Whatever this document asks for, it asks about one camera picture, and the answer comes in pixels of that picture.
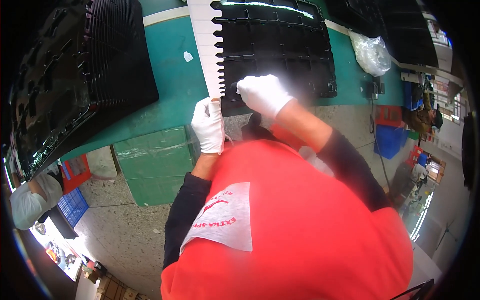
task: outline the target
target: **teal table surface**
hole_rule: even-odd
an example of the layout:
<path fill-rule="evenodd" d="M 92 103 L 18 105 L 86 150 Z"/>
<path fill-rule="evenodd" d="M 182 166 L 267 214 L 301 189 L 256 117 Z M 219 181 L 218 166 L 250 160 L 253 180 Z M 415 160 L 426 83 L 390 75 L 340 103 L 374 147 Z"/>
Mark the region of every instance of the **teal table surface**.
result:
<path fill-rule="evenodd" d="M 141 1 L 145 11 L 154 12 L 158 1 Z M 165 5 L 182 6 L 181 1 L 166 1 Z M 355 59 L 350 38 L 328 29 L 335 61 L 338 96 L 318 99 L 315 106 L 367 105 L 367 82 L 372 76 L 365 73 Z M 208 91 L 198 57 L 189 17 L 170 20 L 145 28 L 150 61 L 158 88 L 159 101 L 109 126 L 82 146 L 70 151 L 62 161 L 88 153 L 101 147 L 134 137 L 189 124 L 195 103 L 208 97 Z M 192 54 L 193 60 L 186 62 L 183 53 Z M 400 80 L 400 69 L 392 68 L 384 76 L 386 95 L 379 95 L 376 104 L 401 106 L 404 92 Z M 238 109 L 230 115 L 251 112 L 248 108 Z"/>

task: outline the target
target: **clear plastic bag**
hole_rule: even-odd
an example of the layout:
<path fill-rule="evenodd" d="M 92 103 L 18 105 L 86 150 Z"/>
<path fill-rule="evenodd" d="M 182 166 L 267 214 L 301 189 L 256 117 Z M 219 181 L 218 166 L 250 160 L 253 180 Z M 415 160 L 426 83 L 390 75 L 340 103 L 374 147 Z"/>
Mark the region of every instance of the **clear plastic bag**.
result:
<path fill-rule="evenodd" d="M 368 38 L 348 31 L 355 57 L 361 68 L 373 77 L 379 77 L 390 69 L 390 54 L 381 36 Z"/>

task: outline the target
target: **white patch on shirt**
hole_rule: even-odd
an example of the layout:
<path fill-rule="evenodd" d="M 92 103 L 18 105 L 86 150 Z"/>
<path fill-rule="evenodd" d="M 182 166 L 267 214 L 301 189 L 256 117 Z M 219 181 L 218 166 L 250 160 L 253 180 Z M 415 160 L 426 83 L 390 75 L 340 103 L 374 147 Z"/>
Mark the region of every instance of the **white patch on shirt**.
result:
<path fill-rule="evenodd" d="M 253 250 L 249 182 L 232 184 L 206 202 L 183 240 L 180 255 L 185 245 L 195 238 L 241 251 Z"/>

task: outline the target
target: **white sleeve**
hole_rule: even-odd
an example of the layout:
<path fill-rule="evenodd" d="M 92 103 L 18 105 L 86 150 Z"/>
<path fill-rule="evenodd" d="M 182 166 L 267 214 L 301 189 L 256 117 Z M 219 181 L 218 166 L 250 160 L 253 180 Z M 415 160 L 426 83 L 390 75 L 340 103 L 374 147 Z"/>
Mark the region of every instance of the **white sleeve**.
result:
<path fill-rule="evenodd" d="M 31 192 L 23 194 L 21 198 L 18 207 L 12 210 L 13 222 L 18 229 L 28 230 L 43 215 L 47 202 L 39 194 Z"/>

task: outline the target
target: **black cable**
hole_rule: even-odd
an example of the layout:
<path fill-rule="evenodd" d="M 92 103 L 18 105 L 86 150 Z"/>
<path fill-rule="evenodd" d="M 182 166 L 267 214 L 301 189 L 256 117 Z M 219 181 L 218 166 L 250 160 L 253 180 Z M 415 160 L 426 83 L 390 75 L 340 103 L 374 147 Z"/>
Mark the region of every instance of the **black cable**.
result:
<path fill-rule="evenodd" d="M 377 142 L 377 136 L 375 135 L 375 120 L 373 119 L 373 100 L 372 100 L 372 112 L 370 113 L 370 133 L 373 133 L 373 138 L 375 139 L 375 144 L 377 145 L 378 153 L 382 153 L 380 151 L 380 146 Z M 387 171 L 385 170 L 384 158 L 382 157 L 381 154 L 379 154 L 379 156 L 382 162 L 382 167 L 384 168 L 384 174 L 385 174 L 385 179 L 387 180 L 388 190 L 390 191 L 391 190 L 390 181 L 388 181 Z"/>

